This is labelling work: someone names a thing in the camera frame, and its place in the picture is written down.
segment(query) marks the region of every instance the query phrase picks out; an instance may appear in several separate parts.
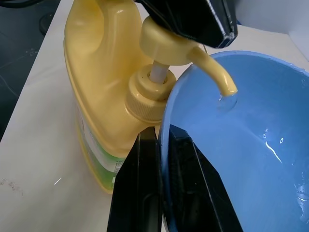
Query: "bottle label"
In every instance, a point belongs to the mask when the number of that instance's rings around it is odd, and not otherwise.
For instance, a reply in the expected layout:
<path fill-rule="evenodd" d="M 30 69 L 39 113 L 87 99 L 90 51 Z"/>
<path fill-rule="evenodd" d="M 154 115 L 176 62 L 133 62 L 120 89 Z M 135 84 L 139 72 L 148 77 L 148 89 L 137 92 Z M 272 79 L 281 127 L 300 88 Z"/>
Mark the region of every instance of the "bottle label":
<path fill-rule="evenodd" d="M 77 106 L 78 125 L 87 155 L 101 184 L 107 190 L 113 190 L 116 175 L 126 158 L 118 158 L 109 154 L 97 141 L 85 118 Z"/>

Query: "white table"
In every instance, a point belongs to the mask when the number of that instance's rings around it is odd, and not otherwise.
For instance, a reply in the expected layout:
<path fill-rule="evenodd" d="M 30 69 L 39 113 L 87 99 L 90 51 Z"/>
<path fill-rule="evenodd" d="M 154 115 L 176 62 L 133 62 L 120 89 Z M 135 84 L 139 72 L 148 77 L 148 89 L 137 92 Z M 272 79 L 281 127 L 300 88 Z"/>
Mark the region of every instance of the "white table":
<path fill-rule="evenodd" d="M 64 26 L 72 2 L 60 3 L 0 143 L 1 232 L 107 228 L 111 196 L 102 192 L 82 156 L 64 62 Z M 238 38 L 225 50 L 262 52 L 309 70 L 285 34 L 240 26 Z M 171 69 L 179 76 L 186 67 Z"/>

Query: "yellow bottle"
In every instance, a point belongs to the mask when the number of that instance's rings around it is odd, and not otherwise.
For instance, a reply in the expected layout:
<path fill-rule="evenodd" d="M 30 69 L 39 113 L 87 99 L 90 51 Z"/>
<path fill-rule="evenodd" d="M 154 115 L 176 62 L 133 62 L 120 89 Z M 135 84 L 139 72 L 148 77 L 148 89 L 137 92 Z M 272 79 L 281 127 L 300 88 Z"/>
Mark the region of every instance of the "yellow bottle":
<path fill-rule="evenodd" d="M 64 48 L 82 148 L 108 193 L 138 133 L 161 123 L 176 82 L 170 65 L 194 62 L 223 95 L 237 91 L 228 73 L 196 42 L 151 18 L 142 25 L 133 0 L 75 0 Z"/>

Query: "dark floor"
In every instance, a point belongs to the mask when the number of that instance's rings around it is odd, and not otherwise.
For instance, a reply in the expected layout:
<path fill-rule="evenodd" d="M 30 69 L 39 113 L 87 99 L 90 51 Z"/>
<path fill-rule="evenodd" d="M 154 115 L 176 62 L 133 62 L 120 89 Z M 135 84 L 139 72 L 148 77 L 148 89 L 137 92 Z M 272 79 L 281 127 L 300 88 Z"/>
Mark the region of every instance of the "dark floor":
<path fill-rule="evenodd" d="M 55 12 L 60 0 L 9 9 L 0 7 L 0 140 L 43 42 L 41 17 Z"/>

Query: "blue bowl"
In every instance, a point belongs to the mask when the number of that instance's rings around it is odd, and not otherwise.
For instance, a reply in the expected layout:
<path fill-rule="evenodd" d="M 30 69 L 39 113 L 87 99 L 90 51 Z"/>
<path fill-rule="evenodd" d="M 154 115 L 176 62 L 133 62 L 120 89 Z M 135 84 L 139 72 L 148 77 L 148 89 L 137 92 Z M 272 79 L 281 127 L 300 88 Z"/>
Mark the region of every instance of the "blue bowl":
<path fill-rule="evenodd" d="M 254 52 L 212 57 L 239 91 L 219 101 L 217 86 L 194 65 L 177 81 L 160 132 L 168 202 L 172 124 L 217 169 L 245 232 L 308 232 L 309 73 Z M 175 229 L 173 220 L 169 227 Z"/>

